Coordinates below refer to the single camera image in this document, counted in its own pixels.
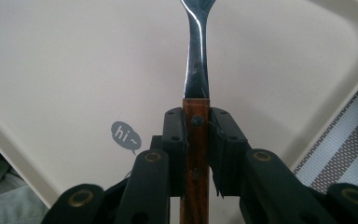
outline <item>gray striped fabric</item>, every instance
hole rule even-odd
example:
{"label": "gray striped fabric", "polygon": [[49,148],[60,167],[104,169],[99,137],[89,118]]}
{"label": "gray striped fabric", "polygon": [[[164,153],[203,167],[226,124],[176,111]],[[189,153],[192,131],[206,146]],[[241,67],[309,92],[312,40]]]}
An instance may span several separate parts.
{"label": "gray striped fabric", "polygon": [[334,183],[358,186],[358,92],[295,169],[306,186],[326,192]]}

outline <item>hi sticker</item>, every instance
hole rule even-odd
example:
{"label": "hi sticker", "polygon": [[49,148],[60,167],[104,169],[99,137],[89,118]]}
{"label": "hi sticker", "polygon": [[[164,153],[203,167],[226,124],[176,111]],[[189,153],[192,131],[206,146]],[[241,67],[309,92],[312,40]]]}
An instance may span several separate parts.
{"label": "hi sticker", "polygon": [[112,137],[121,147],[131,150],[135,154],[135,150],[141,148],[141,137],[133,128],[122,121],[116,121],[112,124]]}

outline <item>white surface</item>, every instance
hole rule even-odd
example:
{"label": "white surface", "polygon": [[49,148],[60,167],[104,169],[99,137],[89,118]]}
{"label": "white surface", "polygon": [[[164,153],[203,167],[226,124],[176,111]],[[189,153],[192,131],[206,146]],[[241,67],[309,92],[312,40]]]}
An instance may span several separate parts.
{"label": "white surface", "polygon": [[[116,184],[135,156],[112,123],[148,149],[182,104],[187,43],[179,0],[0,1],[0,151],[47,205]],[[217,1],[207,48],[212,106],[293,165],[358,89],[358,2]],[[243,222],[214,195],[211,223]]]}

